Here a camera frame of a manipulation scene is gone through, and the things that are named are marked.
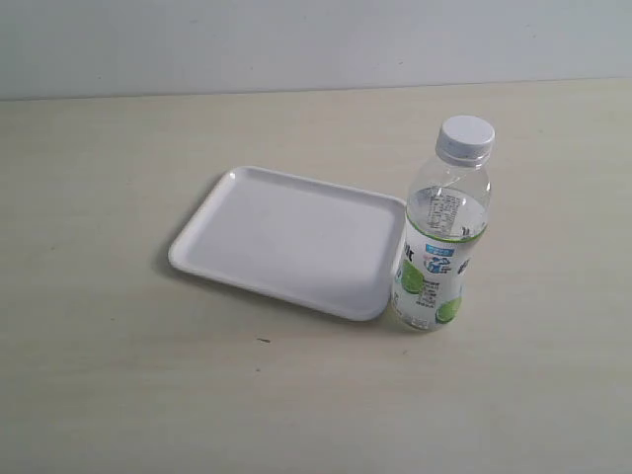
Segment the clear plastic drink bottle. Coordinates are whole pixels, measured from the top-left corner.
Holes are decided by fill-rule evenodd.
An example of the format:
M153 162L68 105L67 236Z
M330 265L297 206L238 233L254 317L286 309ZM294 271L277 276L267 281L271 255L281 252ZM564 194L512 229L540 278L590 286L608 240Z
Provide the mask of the clear plastic drink bottle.
M411 328L435 331L458 313L467 267L489 221L491 150L457 157L439 148L409 188L391 304Z

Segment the white bottle cap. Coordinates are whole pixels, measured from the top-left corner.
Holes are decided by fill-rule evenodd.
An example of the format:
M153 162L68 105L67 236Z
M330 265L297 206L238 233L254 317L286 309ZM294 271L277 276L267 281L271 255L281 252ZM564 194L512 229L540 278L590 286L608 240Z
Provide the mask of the white bottle cap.
M454 116L441 124L436 149L457 159L479 159L491 152L495 140L495 129L486 120Z

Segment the white rectangular plastic tray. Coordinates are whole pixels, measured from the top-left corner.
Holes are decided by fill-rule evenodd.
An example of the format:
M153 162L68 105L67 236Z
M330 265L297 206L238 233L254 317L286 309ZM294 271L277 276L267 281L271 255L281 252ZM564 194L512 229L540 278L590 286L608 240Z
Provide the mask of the white rectangular plastic tray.
M217 181L168 261L187 275L369 321L388 303L404 227L399 198L243 166Z

